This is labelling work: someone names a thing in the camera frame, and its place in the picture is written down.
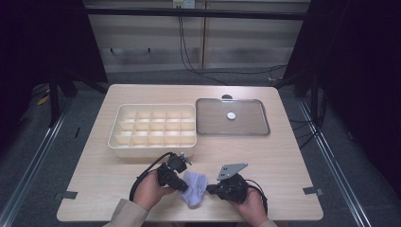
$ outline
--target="round white object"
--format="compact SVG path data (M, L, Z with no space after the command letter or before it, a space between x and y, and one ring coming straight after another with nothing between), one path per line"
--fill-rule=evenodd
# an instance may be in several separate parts
M230 120L234 120L234 119L235 119L235 113L229 112L229 113L227 113L227 117L228 117Z

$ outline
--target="white ice cube tray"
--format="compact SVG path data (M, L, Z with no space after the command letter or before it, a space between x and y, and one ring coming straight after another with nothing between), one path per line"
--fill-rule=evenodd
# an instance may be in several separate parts
M120 158L158 158L169 151L189 157L196 143L193 105L122 105L109 138Z

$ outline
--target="table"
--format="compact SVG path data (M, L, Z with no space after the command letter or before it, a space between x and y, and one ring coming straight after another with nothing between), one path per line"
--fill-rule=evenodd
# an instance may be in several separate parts
M270 124L268 136L198 135L189 171L206 175L217 183L222 165L248 163L240 171L245 179L258 182L268 198L273 220L317 220L323 210L316 194L303 188L312 182L297 146L278 92L267 87L195 85L122 85L110 87L67 191L78 192L64 199L60 221L110 220L121 198L127 199L136 176L154 160L118 158L108 145L115 115L122 104L195 104L201 97L253 98L264 103ZM242 221L227 201L205 193L196 209L189 209L178 193L168 195L150 211L150 221Z

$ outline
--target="electrical outlet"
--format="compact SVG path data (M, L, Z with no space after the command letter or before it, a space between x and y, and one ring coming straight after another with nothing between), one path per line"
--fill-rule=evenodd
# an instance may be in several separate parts
M183 0L183 7L185 9L194 9L195 8L195 0Z
M173 0L174 9L183 9L183 0Z

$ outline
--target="sleeve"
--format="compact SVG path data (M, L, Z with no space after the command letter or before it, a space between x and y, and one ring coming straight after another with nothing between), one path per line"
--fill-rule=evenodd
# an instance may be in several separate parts
M277 227L277 225L272 220L267 220L259 225L259 227Z
M148 211L132 201L121 199L114 210L112 220L104 227L141 226L148 216Z

